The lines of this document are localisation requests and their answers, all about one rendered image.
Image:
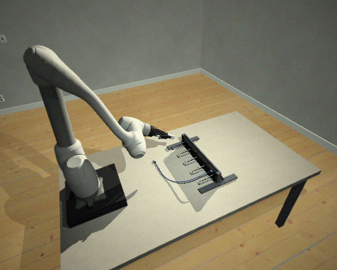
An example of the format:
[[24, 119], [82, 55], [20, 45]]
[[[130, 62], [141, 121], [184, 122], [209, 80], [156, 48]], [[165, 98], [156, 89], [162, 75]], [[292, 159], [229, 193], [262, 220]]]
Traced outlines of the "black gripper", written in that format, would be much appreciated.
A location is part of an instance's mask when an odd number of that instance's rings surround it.
[[157, 128], [155, 128], [154, 126], [151, 126], [151, 131], [148, 135], [149, 137], [152, 137], [152, 136], [158, 136], [159, 139], [174, 139], [175, 136], [171, 135], [171, 134], [168, 134], [164, 131], [161, 131]]

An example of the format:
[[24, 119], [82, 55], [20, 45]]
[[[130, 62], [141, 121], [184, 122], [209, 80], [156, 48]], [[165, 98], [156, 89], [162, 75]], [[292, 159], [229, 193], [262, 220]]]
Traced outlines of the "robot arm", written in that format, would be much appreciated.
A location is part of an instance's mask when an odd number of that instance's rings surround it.
[[146, 153], [144, 136], [149, 135], [151, 126], [127, 116], [117, 122], [97, 95], [51, 51], [44, 46], [31, 46], [24, 52], [23, 61], [40, 90], [57, 142], [54, 147], [56, 160], [76, 195], [75, 208], [94, 207], [94, 202], [106, 198], [103, 179], [98, 178], [80, 141], [74, 138], [62, 90], [86, 101], [135, 159]]

